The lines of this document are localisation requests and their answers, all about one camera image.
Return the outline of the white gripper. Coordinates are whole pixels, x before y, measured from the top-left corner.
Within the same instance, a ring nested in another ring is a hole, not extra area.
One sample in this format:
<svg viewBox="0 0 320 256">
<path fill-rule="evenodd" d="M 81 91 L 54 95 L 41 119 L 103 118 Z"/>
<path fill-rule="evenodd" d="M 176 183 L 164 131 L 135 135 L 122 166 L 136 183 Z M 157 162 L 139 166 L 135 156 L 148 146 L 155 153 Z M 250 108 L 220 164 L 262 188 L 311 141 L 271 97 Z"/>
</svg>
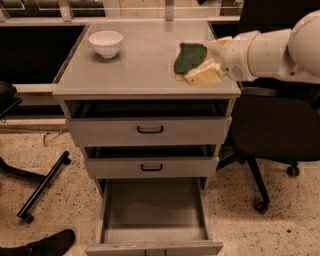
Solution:
<svg viewBox="0 0 320 256">
<path fill-rule="evenodd" d="M 184 79 L 190 85 L 215 84 L 223 76 L 237 82 L 255 80 L 249 68 L 249 49 L 259 34 L 259 31 L 251 31 L 208 41 L 205 46 L 215 61 L 206 60 L 185 74 Z"/>
</svg>

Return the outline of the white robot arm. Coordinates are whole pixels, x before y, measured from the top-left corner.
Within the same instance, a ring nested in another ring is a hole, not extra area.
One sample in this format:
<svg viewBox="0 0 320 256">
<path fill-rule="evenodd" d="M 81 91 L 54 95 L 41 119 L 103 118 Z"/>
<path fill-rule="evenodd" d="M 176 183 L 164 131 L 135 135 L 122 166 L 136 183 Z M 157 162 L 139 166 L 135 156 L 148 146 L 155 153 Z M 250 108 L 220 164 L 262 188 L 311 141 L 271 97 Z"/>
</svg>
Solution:
<svg viewBox="0 0 320 256">
<path fill-rule="evenodd" d="M 257 30 L 206 43 L 209 57 L 183 76 L 191 85 L 227 77 L 236 82 L 258 78 L 317 84 L 320 82 L 320 11 L 309 13 L 291 29 Z"/>
</svg>

